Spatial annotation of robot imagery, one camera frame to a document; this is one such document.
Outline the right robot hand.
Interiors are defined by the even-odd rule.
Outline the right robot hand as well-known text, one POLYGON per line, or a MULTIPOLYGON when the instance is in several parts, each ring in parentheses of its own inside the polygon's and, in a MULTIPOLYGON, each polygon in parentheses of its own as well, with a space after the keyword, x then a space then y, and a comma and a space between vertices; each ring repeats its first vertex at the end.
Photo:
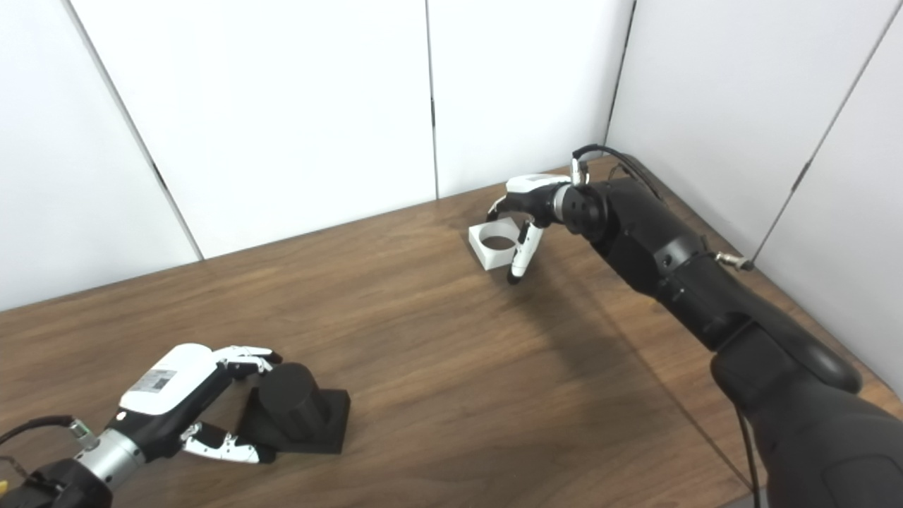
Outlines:
POLYGON ((510 178, 505 184, 506 193, 488 209, 487 222, 497 221, 503 213, 526 215, 515 241, 507 283, 517 285, 523 279, 530 262, 538 251, 545 229, 554 223, 562 223, 561 201, 571 186, 568 176, 529 174, 510 178))

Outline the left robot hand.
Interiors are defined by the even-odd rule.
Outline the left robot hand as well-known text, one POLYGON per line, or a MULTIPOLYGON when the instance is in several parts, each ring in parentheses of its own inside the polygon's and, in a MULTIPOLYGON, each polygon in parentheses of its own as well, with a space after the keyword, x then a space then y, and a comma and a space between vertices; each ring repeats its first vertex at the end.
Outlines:
POLYGON ((269 465, 277 453, 246 437, 203 423, 200 416, 236 380, 266 376, 283 361, 271 349, 176 345, 121 396, 101 437, 119 436, 146 463, 184 451, 219 461, 269 465))

